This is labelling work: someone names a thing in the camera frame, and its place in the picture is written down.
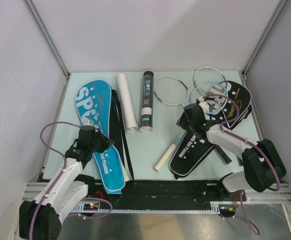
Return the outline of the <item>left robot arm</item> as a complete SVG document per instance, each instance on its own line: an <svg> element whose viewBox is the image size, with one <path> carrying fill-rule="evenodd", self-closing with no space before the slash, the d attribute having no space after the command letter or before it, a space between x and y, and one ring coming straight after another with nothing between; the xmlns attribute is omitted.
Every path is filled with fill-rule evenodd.
<svg viewBox="0 0 291 240"><path fill-rule="evenodd" d="M56 240L64 220L83 199L97 192L95 179L83 174L94 153L103 153L114 141L87 124L79 128L78 137L62 154L59 172L32 200L19 207L19 237L24 240Z"/></svg>

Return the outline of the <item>black shuttlecock tube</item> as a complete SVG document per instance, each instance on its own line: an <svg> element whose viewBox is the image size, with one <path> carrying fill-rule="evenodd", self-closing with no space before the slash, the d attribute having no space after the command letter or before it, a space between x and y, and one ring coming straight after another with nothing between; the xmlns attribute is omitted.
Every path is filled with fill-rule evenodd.
<svg viewBox="0 0 291 240"><path fill-rule="evenodd" d="M153 129L154 73L145 71L142 77L139 129L149 133Z"/></svg>

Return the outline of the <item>white shuttlecock tube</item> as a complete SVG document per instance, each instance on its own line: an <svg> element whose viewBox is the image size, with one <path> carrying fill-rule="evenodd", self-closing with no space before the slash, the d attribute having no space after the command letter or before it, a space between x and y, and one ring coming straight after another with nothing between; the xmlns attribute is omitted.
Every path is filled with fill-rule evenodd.
<svg viewBox="0 0 291 240"><path fill-rule="evenodd" d="M116 83L123 109L126 132L129 134L136 133L139 128L135 111L133 108L133 103L130 95L128 79L126 74L125 73L117 74Z"/></svg>

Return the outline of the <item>blue racket cover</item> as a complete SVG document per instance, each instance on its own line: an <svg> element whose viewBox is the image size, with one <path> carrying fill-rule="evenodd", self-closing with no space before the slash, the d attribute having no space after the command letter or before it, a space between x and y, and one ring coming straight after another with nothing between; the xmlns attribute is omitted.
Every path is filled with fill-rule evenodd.
<svg viewBox="0 0 291 240"><path fill-rule="evenodd" d="M129 149L124 140L117 92L105 80L97 79L84 84L76 93L75 107L81 124L95 128L98 150L92 156L98 168L106 193L120 195L129 180L124 160L132 168Z"/></svg>

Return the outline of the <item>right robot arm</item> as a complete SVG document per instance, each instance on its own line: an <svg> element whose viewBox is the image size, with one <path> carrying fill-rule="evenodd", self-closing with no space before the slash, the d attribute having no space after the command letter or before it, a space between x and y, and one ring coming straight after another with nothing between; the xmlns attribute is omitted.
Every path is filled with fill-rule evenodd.
<svg viewBox="0 0 291 240"><path fill-rule="evenodd" d="M276 192L281 189L280 178L286 174L286 168L271 140L252 140L226 128L224 122L217 124L207 120L202 105L197 103L185 106L176 124L242 160L243 170L226 176L216 188L220 199L227 201L239 190L253 189L262 193L266 189Z"/></svg>

